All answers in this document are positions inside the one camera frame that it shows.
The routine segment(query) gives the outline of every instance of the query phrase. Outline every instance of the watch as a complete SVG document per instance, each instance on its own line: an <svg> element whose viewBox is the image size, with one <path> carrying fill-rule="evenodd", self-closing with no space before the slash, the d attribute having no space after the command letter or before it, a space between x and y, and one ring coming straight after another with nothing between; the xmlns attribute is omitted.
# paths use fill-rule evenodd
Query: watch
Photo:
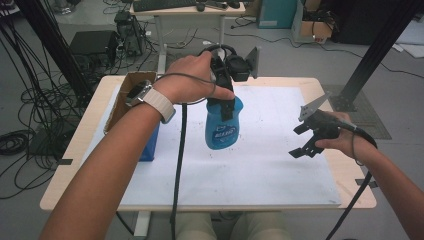
<svg viewBox="0 0 424 240"><path fill-rule="evenodd" d="M149 80L141 81L127 94L127 106L134 107L140 103L147 103L158 110L162 115L162 123L168 123L175 114L171 101L156 91Z"/></svg>

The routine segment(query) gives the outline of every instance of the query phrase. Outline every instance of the pants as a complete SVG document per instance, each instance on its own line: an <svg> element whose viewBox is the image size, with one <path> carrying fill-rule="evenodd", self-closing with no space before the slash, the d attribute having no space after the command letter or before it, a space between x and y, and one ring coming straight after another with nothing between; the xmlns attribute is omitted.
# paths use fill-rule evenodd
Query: pants
<svg viewBox="0 0 424 240"><path fill-rule="evenodd" d="M177 240L216 240L209 213L178 213ZM245 212L230 240L290 240L281 212Z"/></svg>

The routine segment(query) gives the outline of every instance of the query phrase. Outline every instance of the computer mouse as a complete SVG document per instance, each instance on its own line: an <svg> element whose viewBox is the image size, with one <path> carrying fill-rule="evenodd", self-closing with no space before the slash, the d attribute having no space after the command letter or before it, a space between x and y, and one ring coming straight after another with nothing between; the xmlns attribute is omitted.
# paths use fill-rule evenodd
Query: computer mouse
<svg viewBox="0 0 424 240"><path fill-rule="evenodd" d="M198 12L205 11L205 6L206 6L205 3L202 3L202 2L196 3L196 9Z"/></svg>
<svg viewBox="0 0 424 240"><path fill-rule="evenodd" d="M228 6L234 8L234 9L240 8L240 2L228 1L227 4L228 4Z"/></svg>

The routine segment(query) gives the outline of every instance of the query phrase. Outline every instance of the gray floor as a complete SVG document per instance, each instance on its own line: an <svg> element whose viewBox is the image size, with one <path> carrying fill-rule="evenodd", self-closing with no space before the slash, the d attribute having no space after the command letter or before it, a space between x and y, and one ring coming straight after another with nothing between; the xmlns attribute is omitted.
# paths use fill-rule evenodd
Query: gray floor
<svg viewBox="0 0 424 240"><path fill-rule="evenodd" d="M16 28L30 44L36 54L42 56L42 50L37 36L26 21L15 17ZM237 35L256 35L268 40L289 38L290 31L283 29L257 29L255 25L230 29L234 25L233 19L228 19L226 33ZM93 29L113 29L108 26L72 26L61 25L62 33L70 43L76 31ZM153 26L152 37L155 38ZM194 30L188 33L186 41ZM187 30L175 29L166 37L169 43L184 41ZM214 29L199 29L197 38L182 50L170 50L170 58L179 57L188 53L197 54L202 48L205 39L217 41L217 32ZM262 47L260 59L260 76L285 77L314 77L322 84L345 84L360 58L346 52L327 52L318 45L304 45L295 48L288 39L268 42L253 36L226 36L225 43L233 46L239 55L246 56L254 46ZM342 49L363 55L367 46L335 44L328 41L327 49ZM11 65L3 48L0 48L0 134L12 130L22 129L17 119L18 109L22 105L20 95L25 90L17 71ZM157 56L152 55L152 61L147 62L142 69L154 70ZM384 64L394 70L403 70L424 75L424 59L414 59L408 53L391 50L383 60ZM390 133L391 140L377 140L379 148L421 188L424 188L422 174L422 152L424 152L424 114L421 112L424 102L424 79L403 74L392 73L383 67L378 67L363 88L363 92L372 107L380 117ZM21 117L25 119L29 110L24 110ZM3 171L18 157L0 157L0 169ZM13 194L15 168L0 178L0 195ZM25 168L25 174L18 180L24 184L29 179L40 174L35 164ZM47 184L33 190L28 190L8 200L0 200L0 238L1 239L35 239L39 235L49 213L39 207L39 202ZM353 210L334 239L361 239L361 240L399 240L407 239L394 212L382 195L380 189L372 190L377 199L377 207L371 210ZM341 214L340 210L291 210L286 213L287 227L293 239L314 240L323 239L334 226ZM125 220L134 226L134 213L123 213ZM228 239L234 221L220 218L216 213L214 227L219 239ZM154 213L150 225L149 239L171 239L168 213ZM114 219L107 234L107 239L131 239L121 223Z"/></svg>

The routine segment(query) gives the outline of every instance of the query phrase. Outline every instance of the beige watch band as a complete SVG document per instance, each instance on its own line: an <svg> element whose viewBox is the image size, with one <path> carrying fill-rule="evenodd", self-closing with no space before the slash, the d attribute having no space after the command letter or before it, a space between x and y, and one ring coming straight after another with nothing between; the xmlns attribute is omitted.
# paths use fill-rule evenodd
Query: beige watch band
<svg viewBox="0 0 424 240"><path fill-rule="evenodd" d="M162 123L168 123L175 114L175 109L171 101L154 88L146 93L143 101L160 112L162 115Z"/></svg>

